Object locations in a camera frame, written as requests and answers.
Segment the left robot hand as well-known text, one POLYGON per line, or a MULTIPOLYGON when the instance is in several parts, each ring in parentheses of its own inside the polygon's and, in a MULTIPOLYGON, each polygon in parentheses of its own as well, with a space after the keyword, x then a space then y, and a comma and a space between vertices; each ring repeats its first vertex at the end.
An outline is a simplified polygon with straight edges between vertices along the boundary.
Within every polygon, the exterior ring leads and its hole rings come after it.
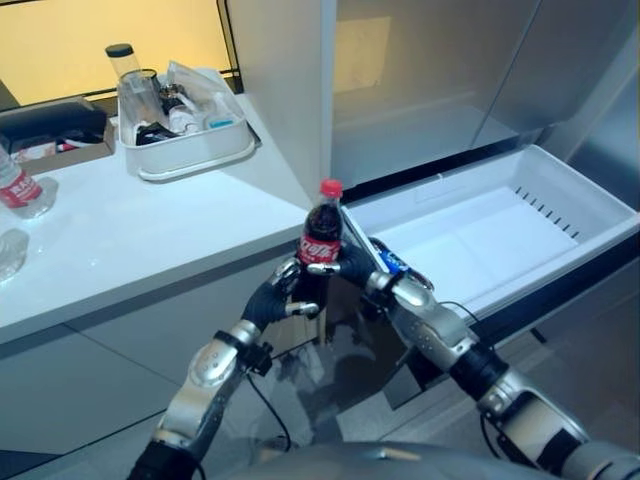
POLYGON ((271 323, 292 316, 314 316, 320 312, 317 301, 309 297, 293 300, 302 278, 301 262, 290 257, 280 263, 271 276, 250 296, 241 319, 263 332, 271 323))

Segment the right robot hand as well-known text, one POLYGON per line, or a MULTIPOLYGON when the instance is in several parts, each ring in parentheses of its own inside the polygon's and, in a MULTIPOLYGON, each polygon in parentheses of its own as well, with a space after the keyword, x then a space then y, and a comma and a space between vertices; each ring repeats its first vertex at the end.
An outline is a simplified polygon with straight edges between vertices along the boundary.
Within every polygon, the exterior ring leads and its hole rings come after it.
POLYGON ((305 272, 317 277, 339 277, 351 285, 364 290, 369 278, 376 270, 371 256, 357 245, 343 242, 335 260, 311 263, 305 272))

